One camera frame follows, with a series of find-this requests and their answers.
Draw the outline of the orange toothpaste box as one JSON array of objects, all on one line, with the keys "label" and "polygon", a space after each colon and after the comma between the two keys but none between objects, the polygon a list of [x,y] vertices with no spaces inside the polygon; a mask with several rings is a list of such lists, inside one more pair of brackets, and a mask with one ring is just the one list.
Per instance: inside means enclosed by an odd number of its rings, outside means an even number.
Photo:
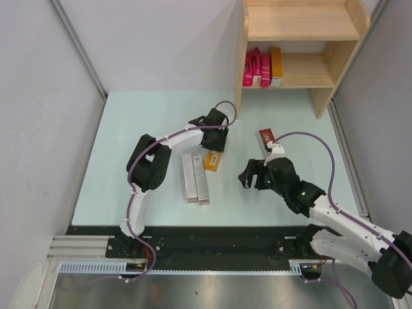
[{"label": "orange toothpaste box", "polygon": [[218,170],[222,153],[219,151],[209,151],[204,162],[206,171],[216,172]]}]

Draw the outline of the red 3D toothpaste box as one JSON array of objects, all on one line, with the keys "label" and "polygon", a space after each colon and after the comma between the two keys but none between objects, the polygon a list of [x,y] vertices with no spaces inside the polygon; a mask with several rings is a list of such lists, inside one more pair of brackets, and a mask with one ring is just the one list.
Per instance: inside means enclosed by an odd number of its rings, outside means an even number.
[{"label": "red 3D toothpaste box", "polygon": [[269,156],[269,154],[272,152],[272,150],[267,147],[267,144],[269,142],[274,142],[275,137],[274,137],[273,132],[270,128],[260,129],[257,133],[258,133],[261,148],[263,150],[263,156],[264,156],[264,158],[267,158]]}]

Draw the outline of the pink toothpaste box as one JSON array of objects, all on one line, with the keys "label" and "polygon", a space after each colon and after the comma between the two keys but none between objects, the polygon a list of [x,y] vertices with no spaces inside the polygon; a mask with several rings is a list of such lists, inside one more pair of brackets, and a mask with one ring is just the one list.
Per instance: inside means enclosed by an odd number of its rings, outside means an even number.
[{"label": "pink toothpaste box", "polygon": [[253,74],[252,74],[252,59],[250,52],[246,53],[245,65],[243,72],[243,87],[249,87],[253,84]]},{"label": "pink toothpaste box", "polygon": [[266,89],[272,81],[271,56],[270,54],[262,54],[261,56],[261,80],[260,86]]},{"label": "pink toothpaste box", "polygon": [[253,83],[261,85],[261,53],[258,47],[252,50],[251,56]]}]

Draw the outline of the gold R&O toothpaste box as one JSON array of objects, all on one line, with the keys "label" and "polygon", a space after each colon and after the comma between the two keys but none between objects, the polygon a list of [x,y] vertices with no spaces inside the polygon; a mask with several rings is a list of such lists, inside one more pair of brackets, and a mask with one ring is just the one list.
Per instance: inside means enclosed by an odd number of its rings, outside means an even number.
[{"label": "gold R&O toothpaste box", "polygon": [[271,55],[271,76],[270,85],[273,87],[280,87],[283,81],[283,64],[282,54],[279,47],[273,46],[270,48]]}]

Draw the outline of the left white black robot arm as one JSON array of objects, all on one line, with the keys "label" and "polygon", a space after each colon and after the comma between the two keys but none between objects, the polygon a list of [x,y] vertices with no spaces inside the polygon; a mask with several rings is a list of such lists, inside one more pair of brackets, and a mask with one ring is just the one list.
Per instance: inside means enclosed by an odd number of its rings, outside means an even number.
[{"label": "left white black robot arm", "polygon": [[149,193],[159,188],[165,180],[171,154],[200,145],[211,151],[223,151],[232,123],[226,114],[212,108],[208,115],[190,120],[185,128],[155,138],[142,135],[126,165],[127,182],[131,194],[120,231],[125,235],[120,242],[120,250],[128,257],[141,253],[142,241],[135,236],[141,235],[145,228]]}]

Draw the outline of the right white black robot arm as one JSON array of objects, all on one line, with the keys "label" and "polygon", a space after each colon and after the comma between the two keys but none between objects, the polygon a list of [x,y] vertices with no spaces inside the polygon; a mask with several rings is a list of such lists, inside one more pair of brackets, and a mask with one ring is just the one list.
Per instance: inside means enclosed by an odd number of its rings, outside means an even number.
[{"label": "right white black robot arm", "polygon": [[292,212],[324,225],[309,225],[298,240],[297,251],[302,257],[318,254],[342,261],[371,277],[379,289],[395,299],[411,293],[410,233],[403,230],[395,234],[333,205],[324,190],[300,179],[287,158],[268,163],[250,159],[238,179],[246,189],[274,191]]}]

